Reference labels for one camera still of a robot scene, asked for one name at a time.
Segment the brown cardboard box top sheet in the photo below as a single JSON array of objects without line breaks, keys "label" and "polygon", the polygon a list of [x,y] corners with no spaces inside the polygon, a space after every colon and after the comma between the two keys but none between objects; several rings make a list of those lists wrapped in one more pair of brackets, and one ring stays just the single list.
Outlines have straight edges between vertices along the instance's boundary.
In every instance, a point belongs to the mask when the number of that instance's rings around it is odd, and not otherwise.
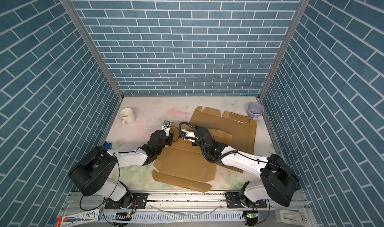
[{"label": "brown cardboard box top sheet", "polygon": [[199,147],[179,139],[163,149],[154,162],[153,179],[157,182],[205,193],[215,178],[215,163],[208,162]]}]

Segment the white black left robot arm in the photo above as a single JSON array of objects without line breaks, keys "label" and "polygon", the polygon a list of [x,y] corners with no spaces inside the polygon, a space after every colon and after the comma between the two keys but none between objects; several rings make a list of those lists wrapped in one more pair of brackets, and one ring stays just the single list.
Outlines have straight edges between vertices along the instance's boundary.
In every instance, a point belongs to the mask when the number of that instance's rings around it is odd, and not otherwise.
[{"label": "white black left robot arm", "polygon": [[129,188],[120,181],[110,179],[111,172],[155,161],[165,146],[172,144],[170,129],[171,123],[165,121],[160,130],[151,134],[146,144],[133,151],[114,151],[97,146],[69,170],[69,178],[85,197],[99,195],[115,202],[129,201]]}]

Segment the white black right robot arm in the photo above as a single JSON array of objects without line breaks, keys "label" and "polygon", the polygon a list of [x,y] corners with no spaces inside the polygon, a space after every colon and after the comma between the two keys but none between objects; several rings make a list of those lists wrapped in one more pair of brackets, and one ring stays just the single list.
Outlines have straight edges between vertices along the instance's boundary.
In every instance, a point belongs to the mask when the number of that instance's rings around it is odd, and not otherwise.
[{"label": "white black right robot arm", "polygon": [[262,199],[272,199],[288,207],[299,188],[299,178],[288,164],[276,154],[269,157],[255,156],[216,141],[209,130],[188,122],[178,126],[179,136],[201,149],[203,157],[210,163],[235,167],[256,176],[259,180],[245,182],[239,193],[244,205]]}]

